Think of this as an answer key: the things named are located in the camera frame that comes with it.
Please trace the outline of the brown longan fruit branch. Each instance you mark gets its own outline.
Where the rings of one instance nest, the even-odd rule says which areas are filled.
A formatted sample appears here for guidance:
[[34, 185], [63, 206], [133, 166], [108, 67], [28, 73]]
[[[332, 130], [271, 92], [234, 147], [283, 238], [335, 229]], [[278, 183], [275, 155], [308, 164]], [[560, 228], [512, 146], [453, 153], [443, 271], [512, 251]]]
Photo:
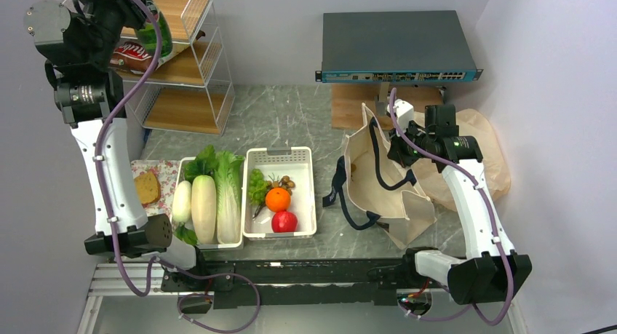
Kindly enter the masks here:
[[[281, 187], [281, 188], [286, 189], [290, 193], [290, 195], [292, 196], [292, 189], [295, 188], [295, 183], [290, 179], [290, 177], [288, 175], [284, 175], [282, 178], [279, 178], [278, 180], [276, 180], [273, 176], [270, 176], [270, 179], [271, 180], [266, 180], [265, 179], [268, 182], [268, 192], [271, 189], [273, 189], [273, 188]], [[253, 205], [253, 207], [255, 208], [255, 212], [252, 214], [252, 218], [256, 218], [257, 215], [260, 213], [260, 211], [264, 207], [266, 207], [266, 204], [264, 203], [264, 204], [262, 204], [260, 206], [254, 206]]]

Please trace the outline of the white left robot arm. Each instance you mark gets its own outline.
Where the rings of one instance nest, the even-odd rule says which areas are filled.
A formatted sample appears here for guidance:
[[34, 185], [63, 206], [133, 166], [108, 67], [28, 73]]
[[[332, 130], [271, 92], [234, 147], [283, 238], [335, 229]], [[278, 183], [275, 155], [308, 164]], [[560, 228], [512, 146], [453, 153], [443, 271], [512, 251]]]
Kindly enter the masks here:
[[135, 187], [127, 146], [124, 91], [111, 58], [124, 28], [143, 28], [151, 13], [146, 0], [77, 0], [70, 9], [58, 1], [39, 1], [24, 14], [23, 25], [45, 58], [54, 101], [79, 145], [95, 200], [95, 232], [85, 240], [90, 255], [155, 258], [182, 269], [181, 282], [202, 289], [209, 270], [197, 249], [172, 232], [164, 214], [148, 215]]

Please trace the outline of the brown bread slice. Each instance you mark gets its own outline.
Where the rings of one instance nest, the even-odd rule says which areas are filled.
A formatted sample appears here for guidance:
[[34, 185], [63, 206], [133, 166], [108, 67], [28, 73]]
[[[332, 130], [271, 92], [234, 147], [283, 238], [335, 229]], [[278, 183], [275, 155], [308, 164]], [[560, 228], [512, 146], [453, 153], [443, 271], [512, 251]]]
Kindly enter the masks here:
[[145, 207], [159, 201], [161, 186], [157, 176], [152, 171], [144, 172], [133, 180], [142, 206]]

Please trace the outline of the orange fruit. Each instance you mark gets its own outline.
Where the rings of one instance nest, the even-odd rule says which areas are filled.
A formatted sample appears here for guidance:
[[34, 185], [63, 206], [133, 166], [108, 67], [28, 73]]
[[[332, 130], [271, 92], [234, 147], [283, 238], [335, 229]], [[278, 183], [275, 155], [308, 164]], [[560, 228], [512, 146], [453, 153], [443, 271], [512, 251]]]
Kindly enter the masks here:
[[272, 212], [285, 211], [290, 207], [291, 195], [284, 188], [273, 188], [266, 194], [265, 204]]

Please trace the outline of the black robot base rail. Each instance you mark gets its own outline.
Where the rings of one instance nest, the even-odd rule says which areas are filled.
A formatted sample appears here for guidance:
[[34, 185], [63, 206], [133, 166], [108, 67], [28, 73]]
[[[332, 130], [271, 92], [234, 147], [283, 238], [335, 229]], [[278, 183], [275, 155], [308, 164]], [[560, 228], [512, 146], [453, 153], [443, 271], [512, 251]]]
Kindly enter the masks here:
[[159, 264], [125, 263], [127, 276], [151, 296], [179, 299], [208, 294], [214, 309], [241, 306], [371, 303], [393, 306], [399, 296], [426, 291], [432, 282], [404, 258], [207, 261], [207, 280], [172, 274]]

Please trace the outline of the green lettuce leaf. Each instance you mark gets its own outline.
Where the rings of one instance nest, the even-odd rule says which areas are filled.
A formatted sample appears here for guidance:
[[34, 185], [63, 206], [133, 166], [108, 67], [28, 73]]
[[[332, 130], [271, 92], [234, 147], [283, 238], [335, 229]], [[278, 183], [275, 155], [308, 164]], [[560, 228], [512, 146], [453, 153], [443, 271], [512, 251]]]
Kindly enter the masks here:
[[217, 239], [220, 244], [234, 244], [240, 239], [241, 169], [244, 157], [230, 151], [216, 154], [218, 165], [214, 171], [217, 191]]

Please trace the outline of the large white daikon radish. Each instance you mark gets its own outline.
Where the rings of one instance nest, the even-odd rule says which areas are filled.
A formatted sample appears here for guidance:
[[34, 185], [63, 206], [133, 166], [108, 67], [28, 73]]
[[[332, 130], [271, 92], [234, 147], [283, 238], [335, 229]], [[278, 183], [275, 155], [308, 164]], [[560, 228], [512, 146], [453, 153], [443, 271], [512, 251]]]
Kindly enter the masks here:
[[199, 244], [211, 244], [215, 240], [217, 192], [212, 175], [217, 164], [215, 148], [208, 145], [183, 168], [184, 179], [192, 185], [191, 219]]

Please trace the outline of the red chips snack bag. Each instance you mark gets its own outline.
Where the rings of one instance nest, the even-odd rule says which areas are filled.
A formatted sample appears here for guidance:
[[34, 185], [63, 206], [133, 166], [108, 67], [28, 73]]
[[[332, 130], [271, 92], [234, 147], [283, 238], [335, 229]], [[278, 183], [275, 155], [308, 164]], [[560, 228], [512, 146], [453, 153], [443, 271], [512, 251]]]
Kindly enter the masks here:
[[[195, 52], [188, 44], [173, 43], [169, 52], [162, 48], [162, 53], [158, 59], [157, 68], [164, 64], [179, 59], [180, 57], [192, 55], [195, 59], [197, 53], [197, 43], [206, 36], [204, 31], [199, 31], [194, 40]], [[149, 52], [139, 41], [131, 39], [121, 39], [119, 46], [114, 50], [109, 61], [109, 67], [115, 71], [123, 71], [132, 75], [143, 75], [154, 60], [154, 52]]]

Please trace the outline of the beige canvas tote bag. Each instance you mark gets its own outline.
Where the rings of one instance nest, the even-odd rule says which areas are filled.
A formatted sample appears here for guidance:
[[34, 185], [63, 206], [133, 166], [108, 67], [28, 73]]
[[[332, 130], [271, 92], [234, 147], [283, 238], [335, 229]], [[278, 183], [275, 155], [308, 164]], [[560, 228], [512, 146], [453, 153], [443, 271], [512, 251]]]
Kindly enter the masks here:
[[343, 140], [331, 192], [323, 208], [340, 202], [347, 223], [357, 231], [383, 229], [405, 249], [437, 221], [434, 205], [410, 167], [387, 157], [390, 142], [373, 112], [362, 105], [362, 126]]

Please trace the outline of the orange plastic grocery bag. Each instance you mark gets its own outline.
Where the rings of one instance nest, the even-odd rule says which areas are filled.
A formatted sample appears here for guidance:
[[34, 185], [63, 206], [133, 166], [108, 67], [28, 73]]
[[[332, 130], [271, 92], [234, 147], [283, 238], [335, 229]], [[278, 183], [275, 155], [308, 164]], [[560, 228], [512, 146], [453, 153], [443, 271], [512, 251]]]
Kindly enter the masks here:
[[[458, 111], [456, 122], [461, 135], [473, 136], [479, 143], [487, 187], [492, 200], [497, 202], [509, 192], [511, 174], [491, 123], [480, 112], [470, 108]], [[424, 193], [433, 202], [449, 210], [456, 210], [453, 195], [430, 159], [418, 160], [412, 169]]]

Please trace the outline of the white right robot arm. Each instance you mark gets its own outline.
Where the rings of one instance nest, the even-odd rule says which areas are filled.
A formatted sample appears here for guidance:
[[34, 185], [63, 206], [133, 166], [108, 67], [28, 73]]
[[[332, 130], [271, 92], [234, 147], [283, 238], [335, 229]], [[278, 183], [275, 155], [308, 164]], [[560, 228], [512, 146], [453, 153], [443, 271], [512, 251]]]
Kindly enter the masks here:
[[516, 252], [498, 219], [490, 197], [483, 155], [476, 138], [461, 135], [455, 107], [426, 107], [422, 126], [412, 105], [401, 99], [389, 106], [394, 125], [388, 158], [404, 167], [430, 159], [455, 202], [465, 238], [465, 258], [439, 250], [414, 251], [401, 267], [411, 287], [428, 278], [446, 286], [460, 305], [509, 302], [532, 271], [528, 255]]

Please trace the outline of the red pepper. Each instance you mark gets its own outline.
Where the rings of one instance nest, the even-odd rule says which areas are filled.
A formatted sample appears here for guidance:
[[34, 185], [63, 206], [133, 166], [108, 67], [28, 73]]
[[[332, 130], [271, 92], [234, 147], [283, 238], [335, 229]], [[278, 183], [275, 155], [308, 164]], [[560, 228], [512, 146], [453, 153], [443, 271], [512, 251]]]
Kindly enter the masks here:
[[297, 227], [298, 218], [289, 211], [276, 212], [271, 220], [271, 228], [274, 233], [296, 232]]

